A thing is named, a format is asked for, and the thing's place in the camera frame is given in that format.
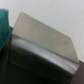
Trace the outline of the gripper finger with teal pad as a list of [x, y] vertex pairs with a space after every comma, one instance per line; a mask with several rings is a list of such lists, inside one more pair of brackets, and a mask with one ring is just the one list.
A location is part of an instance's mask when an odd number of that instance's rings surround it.
[[8, 10], [6, 9], [0, 10], [0, 51], [4, 47], [6, 41], [11, 36], [8, 14], [9, 14]]

